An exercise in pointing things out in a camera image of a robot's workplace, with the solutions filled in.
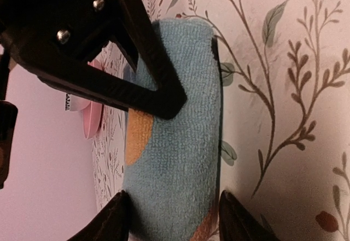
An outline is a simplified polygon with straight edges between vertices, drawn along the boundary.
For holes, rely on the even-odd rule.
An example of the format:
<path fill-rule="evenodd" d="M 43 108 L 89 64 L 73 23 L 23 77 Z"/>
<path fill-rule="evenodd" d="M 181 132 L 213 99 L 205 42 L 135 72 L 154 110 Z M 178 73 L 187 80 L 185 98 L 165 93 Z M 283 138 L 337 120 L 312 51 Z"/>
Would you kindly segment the blue orange dotted towel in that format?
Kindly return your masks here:
<path fill-rule="evenodd" d="M 185 89 L 172 120 L 130 110 L 123 189 L 131 240 L 207 240 L 217 221 L 221 84 L 213 30 L 199 19 L 154 24 Z"/>

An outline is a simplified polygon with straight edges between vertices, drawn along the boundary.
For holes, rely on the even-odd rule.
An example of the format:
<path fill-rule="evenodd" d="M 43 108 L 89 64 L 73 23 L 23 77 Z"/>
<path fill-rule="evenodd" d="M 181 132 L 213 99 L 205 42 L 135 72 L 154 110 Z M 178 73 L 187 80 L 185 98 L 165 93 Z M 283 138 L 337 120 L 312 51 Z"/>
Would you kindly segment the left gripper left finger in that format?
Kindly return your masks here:
<path fill-rule="evenodd" d="M 82 230 L 68 241 L 124 241 L 129 238 L 131 199 L 118 192 Z"/>

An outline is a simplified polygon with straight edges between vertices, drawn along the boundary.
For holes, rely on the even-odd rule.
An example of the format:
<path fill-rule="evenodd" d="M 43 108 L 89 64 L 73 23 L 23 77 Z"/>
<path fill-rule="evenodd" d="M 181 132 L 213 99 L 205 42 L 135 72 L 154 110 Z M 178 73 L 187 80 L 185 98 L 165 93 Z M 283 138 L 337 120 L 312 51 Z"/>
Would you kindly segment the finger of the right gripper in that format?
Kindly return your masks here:
<path fill-rule="evenodd" d="M 154 88 L 108 73 L 97 59 L 109 44 Z M 186 102 L 142 0 L 1 0 L 1 45 L 48 86 L 110 107 L 169 120 Z"/>

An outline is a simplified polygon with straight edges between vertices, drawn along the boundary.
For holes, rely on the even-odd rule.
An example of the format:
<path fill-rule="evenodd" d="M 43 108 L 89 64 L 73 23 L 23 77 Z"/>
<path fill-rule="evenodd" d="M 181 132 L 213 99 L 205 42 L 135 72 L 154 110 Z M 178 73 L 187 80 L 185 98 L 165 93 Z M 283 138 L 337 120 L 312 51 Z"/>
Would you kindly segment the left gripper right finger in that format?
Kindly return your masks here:
<path fill-rule="evenodd" d="M 277 241 L 229 191 L 224 190 L 219 200 L 219 238 L 224 241 Z"/>

